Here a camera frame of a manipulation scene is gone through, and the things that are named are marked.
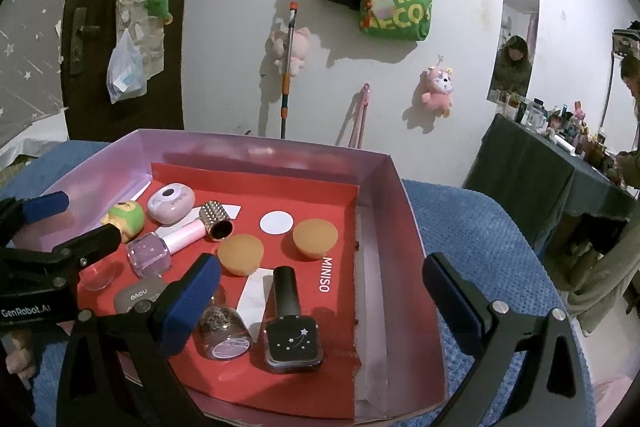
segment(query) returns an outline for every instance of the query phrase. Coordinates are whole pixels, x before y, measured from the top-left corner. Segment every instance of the screw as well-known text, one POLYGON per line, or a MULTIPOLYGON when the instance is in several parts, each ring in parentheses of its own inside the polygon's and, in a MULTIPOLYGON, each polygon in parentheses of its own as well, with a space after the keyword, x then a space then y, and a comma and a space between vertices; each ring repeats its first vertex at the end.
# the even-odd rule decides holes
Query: screw
POLYGON ((138 301, 135 306, 133 306, 133 309, 138 313, 146 313, 151 309, 151 301, 148 301, 147 299, 138 301))
POLYGON ((499 313, 500 315, 504 315, 506 312, 509 311, 509 305, 504 302, 504 301, 494 301, 491 303, 491 308, 494 309, 494 311, 496 313, 499 313))
POLYGON ((94 314, 92 314, 91 310, 82 310, 78 314, 78 320, 80 322, 87 322, 87 320, 89 320, 93 316, 94 316, 94 314))
POLYGON ((554 308, 553 311, 551 311, 551 314, 558 321, 564 321, 566 318, 566 313, 564 313, 560 308, 554 308))

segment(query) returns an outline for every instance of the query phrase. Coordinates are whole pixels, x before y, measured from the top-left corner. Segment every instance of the black nail polish bottle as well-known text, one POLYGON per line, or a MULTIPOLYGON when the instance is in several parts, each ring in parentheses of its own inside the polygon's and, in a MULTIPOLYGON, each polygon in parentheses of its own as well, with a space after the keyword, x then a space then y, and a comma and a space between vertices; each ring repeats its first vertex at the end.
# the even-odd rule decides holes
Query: black nail polish bottle
POLYGON ((276 318, 264 328, 264 359, 276 373, 310 371, 322 363, 318 324, 301 315, 296 273, 290 266, 273 270, 276 318))

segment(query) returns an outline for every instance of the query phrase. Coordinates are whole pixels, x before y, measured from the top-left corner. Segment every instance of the glitter jar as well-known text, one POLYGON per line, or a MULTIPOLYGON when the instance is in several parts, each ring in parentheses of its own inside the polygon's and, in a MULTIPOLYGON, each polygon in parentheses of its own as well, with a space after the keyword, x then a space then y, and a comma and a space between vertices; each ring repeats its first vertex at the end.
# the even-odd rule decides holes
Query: glitter jar
POLYGON ((244 355, 252 345, 238 312, 213 302, 207 306, 198 322, 204 341, 204 355, 211 360, 231 360, 244 355))

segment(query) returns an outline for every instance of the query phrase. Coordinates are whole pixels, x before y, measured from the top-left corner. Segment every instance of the hand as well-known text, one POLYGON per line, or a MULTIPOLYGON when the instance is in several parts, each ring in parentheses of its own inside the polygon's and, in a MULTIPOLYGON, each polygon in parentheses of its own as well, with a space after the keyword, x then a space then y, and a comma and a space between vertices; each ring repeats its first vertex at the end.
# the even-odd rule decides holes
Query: hand
POLYGON ((23 380, 36 373, 35 361, 31 352, 31 331, 12 331, 12 341, 17 348, 6 357, 6 369, 10 375, 18 375, 23 380))

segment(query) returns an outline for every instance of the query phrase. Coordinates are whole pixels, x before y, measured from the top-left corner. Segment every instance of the blue textured cloth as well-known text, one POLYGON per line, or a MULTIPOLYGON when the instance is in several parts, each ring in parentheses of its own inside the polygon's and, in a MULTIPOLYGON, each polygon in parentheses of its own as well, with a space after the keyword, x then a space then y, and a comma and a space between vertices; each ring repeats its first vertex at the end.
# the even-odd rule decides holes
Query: blue textured cloth
MULTIPOLYGON (((9 195, 19 198, 39 196, 57 179, 106 145, 98 142, 58 145, 42 158, 34 160, 7 187, 0 189, 0 199, 9 195)), ((460 275, 473 281, 487 299, 500 299, 517 312, 527 314, 546 315, 549 309, 562 307, 558 292, 542 264, 514 222, 494 200, 462 188, 413 181, 405 181, 404 186, 414 208, 426 252, 444 252, 460 275)), ((442 320, 440 333, 449 391, 453 393, 464 380, 473 360, 460 351, 442 320)), ((42 355, 39 357, 40 371, 34 379, 34 420, 40 427, 55 426, 55 396, 65 345, 64 337, 59 335, 36 338, 36 349, 42 355)), ((593 390, 584 357, 581 356, 581 360, 589 400, 585 427, 593 427, 593 390)), ((482 427, 500 418, 521 364, 522 357, 514 357, 482 427)), ((426 427, 436 415, 437 411, 431 412, 398 422, 395 426, 426 427)))

